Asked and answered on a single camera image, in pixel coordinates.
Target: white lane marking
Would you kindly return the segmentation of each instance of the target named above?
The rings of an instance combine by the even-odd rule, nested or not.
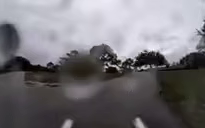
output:
[[[139,117],[133,120],[133,124],[135,128],[147,128]]]
[[[64,124],[62,125],[62,128],[72,128],[72,125],[73,125],[73,120],[66,119],[64,121]]]

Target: grass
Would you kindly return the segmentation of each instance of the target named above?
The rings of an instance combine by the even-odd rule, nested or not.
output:
[[[205,69],[160,71],[163,98],[191,128],[205,128]]]

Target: cloudy sky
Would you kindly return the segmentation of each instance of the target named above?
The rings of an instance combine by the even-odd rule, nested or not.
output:
[[[205,0],[0,0],[0,23],[16,24],[19,51],[45,64],[106,43],[120,56],[159,50],[170,61],[195,50]]]

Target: road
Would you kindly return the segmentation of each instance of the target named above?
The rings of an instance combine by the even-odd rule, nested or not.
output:
[[[159,98],[155,77],[135,73],[100,83],[89,99],[72,100],[66,87],[27,87],[24,73],[0,75],[0,128],[132,128],[140,116],[148,128],[183,128]]]

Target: cloud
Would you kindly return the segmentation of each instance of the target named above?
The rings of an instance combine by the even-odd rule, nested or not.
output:
[[[107,43],[120,56],[160,50],[171,61],[194,50],[204,0],[4,0],[0,20],[19,26],[20,54],[56,61],[72,49]]]

